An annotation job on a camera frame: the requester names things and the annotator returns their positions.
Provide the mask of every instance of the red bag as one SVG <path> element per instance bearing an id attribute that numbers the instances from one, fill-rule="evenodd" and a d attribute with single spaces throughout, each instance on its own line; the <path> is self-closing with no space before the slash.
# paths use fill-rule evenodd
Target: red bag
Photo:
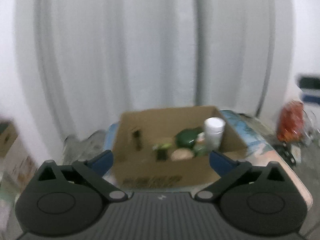
<path id="1" fill-rule="evenodd" d="M 287 103 L 280 115 L 277 138 L 282 142 L 299 141 L 303 131 L 303 103 L 291 101 Z"/>

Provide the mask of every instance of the white wall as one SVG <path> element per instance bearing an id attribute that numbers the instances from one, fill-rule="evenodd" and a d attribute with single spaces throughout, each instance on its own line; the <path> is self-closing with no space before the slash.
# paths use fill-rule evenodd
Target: white wall
<path id="1" fill-rule="evenodd" d="M 274 14 L 272 43 L 269 48 L 270 79 L 260 119 L 276 129 L 279 113 L 284 104 L 293 46 L 292 0 L 270 0 Z"/>
<path id="2" fill-rule="evenodd" d="M 47 106 L 34 42 L 34 0 L 0 0 L 0 116 L 14 119 L 38 164 L 59 161 L 62 141 Z"/>
<path id="3" fill-rule="evenodd" d="M 193 0 L 41 0 L 43 70 L 62 134 L 194 104 Z"/>
<path id="4" fill-rule="evenodd" d="M 298 74 L 320 75 L 320 0 L 292 0 L 294 43 L 285 101 L 298 98 Z"/>
<path id="5" fill-rule="evenodd" d="M 269 0 L 197 0 L 198 103 L 255 114 L 269 49 Z"/>

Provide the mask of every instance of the black item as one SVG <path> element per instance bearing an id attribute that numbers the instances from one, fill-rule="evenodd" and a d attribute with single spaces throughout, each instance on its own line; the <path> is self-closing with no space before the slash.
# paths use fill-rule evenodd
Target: black item
<path id="1" fill-rule="evenodd" d="M 133 138 L 136 142 L 136 150 L 141 151 L 142 150 L 142 142 L 141 142 L 141 132 L 140 130 L 136 130 L 132 133 Z"/>
<path id="2" fill-rule="evenodd" d="M 2 134 L 8 126 L 9 122 L 0 122 L 0 134 Z"/>
<path id="3" fill-rule="evenodd" d="M 156 152 L 158 162 L 165 162 L 168 159 L 167 149 L 157 149 Z"/>
<path id="4" fill-rule="evenodd" d="M 254 235 L 298 232 L 307 215 L 306 203 L 279 163 L 242 163 L 204 190 L 213 193 L 209 201 L 230 224 Z"/>
<path id="5" fill-rule="evenodd" d="M 320 90 L 320 78 L 301 76 L 298 80 L 298 87 L 301 89 Z"/>
<path id="6" fill-rule="evenodd" d="M 290 166 L 290 168 L 293 168 L 297 165 L 296 160 L 294 156 L 291 153 L 291 146 L 290 144 L 277 144 L 272 146 L 276 152 L 283 158 L 283 160 Z"/>
<path id="7" fill-rule="evenodd" d="M 302 239 L 307 206 L 278 163 L 238 162 L 196 201 L 189 193 L 134 193 L 127 200 L 87 163 L 40 167 L 16 204 L 20 240 Z"/>

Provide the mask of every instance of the curtain fold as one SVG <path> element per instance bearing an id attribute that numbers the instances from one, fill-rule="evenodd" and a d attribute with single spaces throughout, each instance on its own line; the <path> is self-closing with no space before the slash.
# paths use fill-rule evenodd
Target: curtain fold
<path id="1" fill-rule="evenodd" d="M 254 113 L 269 0 L 40 0 L 38 46 L 61 136 L 122 112 L 216 105 Z"/>

